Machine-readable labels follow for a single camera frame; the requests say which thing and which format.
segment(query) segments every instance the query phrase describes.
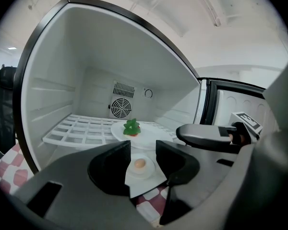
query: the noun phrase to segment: circular fan grille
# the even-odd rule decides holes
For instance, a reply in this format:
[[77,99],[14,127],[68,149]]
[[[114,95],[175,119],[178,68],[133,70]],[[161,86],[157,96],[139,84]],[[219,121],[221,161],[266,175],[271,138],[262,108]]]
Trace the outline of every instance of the circular fan grille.
[[111,106],[111,112],[115,117],[127,117],[131,111],[130,102],[124,98],[116,99]]

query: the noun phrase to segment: white wire shelf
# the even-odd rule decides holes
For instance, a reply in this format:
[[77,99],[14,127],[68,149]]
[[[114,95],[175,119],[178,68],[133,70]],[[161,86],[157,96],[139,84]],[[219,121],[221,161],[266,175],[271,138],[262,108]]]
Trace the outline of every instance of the white wire shelf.
[[[43,142],[58,146],[73,147],[77,150],[86,150],[113,142],[118,142],[112,136],[111,125],[122,121],[117,119],[87,117],[69,115],[56,125],[47,135]],[[154,122],[143,122],[158,127],[172,138],[176,138],[175,132]]]

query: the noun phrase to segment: rectangular vent grille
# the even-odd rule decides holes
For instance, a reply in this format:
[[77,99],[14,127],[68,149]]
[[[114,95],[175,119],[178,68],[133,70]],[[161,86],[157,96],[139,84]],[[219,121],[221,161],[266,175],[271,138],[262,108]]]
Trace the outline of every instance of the rectangular vent grille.
[[113,93],[124,97],[133,98],[134,87],[121,82],[116,82]]

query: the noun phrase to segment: checkered tablecloth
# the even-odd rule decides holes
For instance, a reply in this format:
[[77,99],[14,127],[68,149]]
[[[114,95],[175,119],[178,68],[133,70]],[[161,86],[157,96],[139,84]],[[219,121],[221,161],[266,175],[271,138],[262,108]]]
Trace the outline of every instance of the checkered tablecloth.
[[[0,160],[0,188],[14,194],[33,176],[23,153],[16,144]],[[135,198],[137,211],[154,227],[160,227],[159,220],[165,208],[168,187],[158,186]]]
[[0,160],[0,188],[6,193],[14,194],[32,176],[17,143]]

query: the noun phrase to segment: egg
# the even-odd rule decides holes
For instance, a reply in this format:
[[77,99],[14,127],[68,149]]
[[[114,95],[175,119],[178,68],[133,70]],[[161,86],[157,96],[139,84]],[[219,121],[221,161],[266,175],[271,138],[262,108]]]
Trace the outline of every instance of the egg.
[[145,165],[146,165],[145,159],[137,159],[137,160],[134,162],[135,168],[138,168],[138,169],[143,168]]

